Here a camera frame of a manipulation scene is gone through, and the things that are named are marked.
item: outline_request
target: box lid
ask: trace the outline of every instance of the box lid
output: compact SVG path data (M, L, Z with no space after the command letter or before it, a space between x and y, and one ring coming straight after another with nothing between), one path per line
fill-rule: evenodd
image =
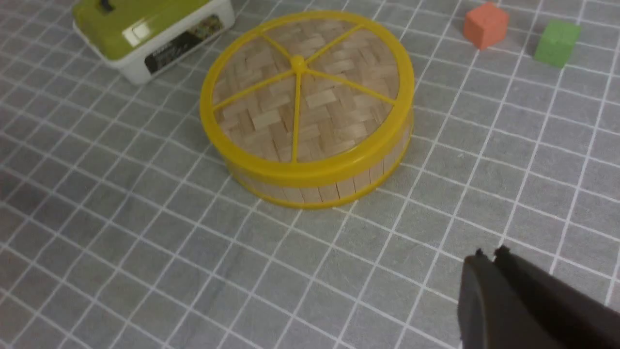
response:
M109 60L118 60L210 0L80 0L77 27Z

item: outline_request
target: gray grid mat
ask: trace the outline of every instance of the gray grid mat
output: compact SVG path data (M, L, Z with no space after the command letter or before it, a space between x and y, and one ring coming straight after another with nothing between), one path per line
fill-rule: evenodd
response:
M0 9L0 348L456 348L461 261L504 243L620 310L620 2L233 1L233 31L136 88L71 32L72 0ZM306 9L384 23L411 53L416 127L379 190L326 211L230 179L197 111L243 31ZM570 64L531 54L555 17Z

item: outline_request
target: box label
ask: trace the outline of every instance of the box label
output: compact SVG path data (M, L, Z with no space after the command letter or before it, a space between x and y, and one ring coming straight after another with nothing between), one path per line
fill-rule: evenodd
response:
M185 52L196 47L199 43L212 37L223 27L224 25L219 20L219 17L213 14L146 56L144 64L153 74L172 63Z

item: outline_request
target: lime green box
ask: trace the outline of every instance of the lime green box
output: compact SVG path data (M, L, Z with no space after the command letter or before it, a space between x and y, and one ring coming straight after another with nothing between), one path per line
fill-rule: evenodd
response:
M80 0L73 17L75 31L135 84L234 23L230 0Z
M552 19L542 33L534 59L563 68L579 39L581 27Z

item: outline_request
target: bamboo steamer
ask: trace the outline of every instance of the bamboo steamer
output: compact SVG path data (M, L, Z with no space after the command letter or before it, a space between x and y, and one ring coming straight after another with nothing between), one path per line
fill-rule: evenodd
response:
M234 41L200 96L230 172L276 204L345 204L398 167L413 127L414 71L380 25L345 12L293 14Z

